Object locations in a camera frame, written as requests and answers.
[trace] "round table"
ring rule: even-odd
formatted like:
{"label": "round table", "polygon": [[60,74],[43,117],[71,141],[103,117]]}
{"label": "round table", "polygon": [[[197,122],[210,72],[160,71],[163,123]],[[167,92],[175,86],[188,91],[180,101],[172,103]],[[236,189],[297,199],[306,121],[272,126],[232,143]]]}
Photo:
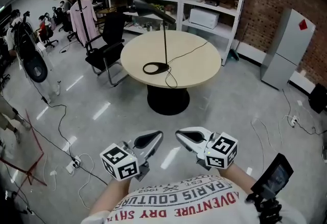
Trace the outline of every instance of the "round table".
{"label": "round table", "polygon": [[[204,45],[207,41],[197,35],[182,31],[166,31],[168,62]],[[148,86],[148,103],[157,113],[175,115],[184,111],[190,102],[187,88],[211,79],[221,66],[218,50],[210,43],[169,63],[170,73],[148,75],[143,66],[149,62],[165,62],[164,32],[153,31],[129,41],[121,53],[126,72]],[[148,66],[146,71],[156,68]]]}

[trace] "red sticker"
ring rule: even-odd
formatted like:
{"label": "red sticker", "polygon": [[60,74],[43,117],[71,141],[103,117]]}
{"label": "red sticker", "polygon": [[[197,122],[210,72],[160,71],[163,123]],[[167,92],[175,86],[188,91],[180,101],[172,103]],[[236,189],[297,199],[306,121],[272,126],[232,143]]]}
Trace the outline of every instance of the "red sticker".
{"label": "red sticker", "polygon": [[308,26],[307,26],[307,23],[306,23],[306,20],[305,20],[305,19],[304,19],[304,20],[302,20],[302,21],[300,22],[299,26],[300,26],[300,30],[306,30],[306,29],[308,28]]}

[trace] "black office chair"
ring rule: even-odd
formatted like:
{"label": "black office chair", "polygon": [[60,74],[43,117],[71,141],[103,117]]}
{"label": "black office chair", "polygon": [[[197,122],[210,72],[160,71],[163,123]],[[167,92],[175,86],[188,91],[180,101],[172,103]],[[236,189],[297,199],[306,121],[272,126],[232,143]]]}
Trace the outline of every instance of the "black office chair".
{"label": "black office chair", "polygon": [[75,36],[77,38],[77,40],[80,42],[77,34],[73,31],[72,23],[68,20],[67,13],[62,14],[62,24],[63,24],[63,26],[62,26],[63,30],[65,32],[69,33],[67,36],[68,41],[71,42],[72,38]]}
{"label": "black office chair", "polygon": [[124,48],[124,40],[122,37],[125,20],[126,15],[123,13],[112,12],[107,14],[103,33],[91,39],[85,45],[88,47],[93,41],[100,37],[102,37],[107,43],[107,45],[99,49],[92,49],[92,51],[89,51],[85,60],[101,71],[98,73],[98,76],[106,71],[108,74],[109,83],[115,87],[127,77],[125,76],[116,83],[113,83],[109,72],[109,68],[114,64],[121,65],[118,60],[121,58],[121,52]]}
{"label": "black office chair", "polygon": [[53,40],[53,41],[50,41],[50,38],[53,36],[53,31],[51,30],[51,28],[49,26],[45,26],[45,29],[46,29],[46,36],[40,36],[42,42],[45,42],[45,47],[48,47],[48,46],[51,46],[51,47],[55,47],[52,43],[54,42],[59,42],[58,40]]}

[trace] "phone mount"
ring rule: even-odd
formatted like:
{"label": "phone mount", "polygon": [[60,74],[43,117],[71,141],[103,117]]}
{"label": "phone mount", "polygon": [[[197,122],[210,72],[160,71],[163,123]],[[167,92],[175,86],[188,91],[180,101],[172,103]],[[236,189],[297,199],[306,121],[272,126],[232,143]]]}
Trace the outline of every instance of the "phone mount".
{"label": "phone mount", "polygon": [[117,181],[135,177],[141,181],[150,171],[148,159],[162,143],[164,134],[159,130],[140,133],[134,141],[111,144],[100,153],[105,170]]}
{"label": "phone mount", "polygon": [[228,168],[238,153],[238,140],[225,132],[219,135],[203,127],[188,127],[176,131],[176,138],[207,170]]}
{"label": "phone mount", "polygon": [[251,188],[253,193],[247,196],[246,201],[254,203],[260,213],[260,223],[273,224],[281,221],[279,212],[282,206],[277,201],[276,195],[286,186],[293,172],[286,157],[278,153],[265,173]]}

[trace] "desk lamp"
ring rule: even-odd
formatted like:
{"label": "desk lamp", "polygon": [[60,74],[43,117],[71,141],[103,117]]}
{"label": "desk lamp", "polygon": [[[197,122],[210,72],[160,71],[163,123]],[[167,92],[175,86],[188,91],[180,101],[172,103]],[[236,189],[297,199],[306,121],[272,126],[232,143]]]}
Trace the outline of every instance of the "desk lamp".
{"label": "desk lamp", "polygon": [[[162,19],[162,22],[163,22],[163,38],[165,40],[166,62],[165,63],[162,63],[162,62],[149,62],[149,63],[147,63],[147,64],[145,64],[143,66],[143,71],[144,71],[144,73],[149,74],[149,75],[155,75],[155,74],[163,73],[163,72],[165,72],[165,71],[167,71],[169,69],[169,65],[167,64],[166,23],[174,24],[176,22],[176,20],[174,18],[172,18],[171,16],[163,13],[162,11],[156,9],[152,5],[146,3],[143,0],[134,0],[134,4],[135,4],[136,12],[137,12],[139,17],[143,17],[143,16],[146,16],[146,15],[149,15],[149,14],[154,14],[157,17]],[[157,66],[158,69],[156,71],[154,71],[154,72],[145,71],[145,67],[150,66],[150,65]]]}

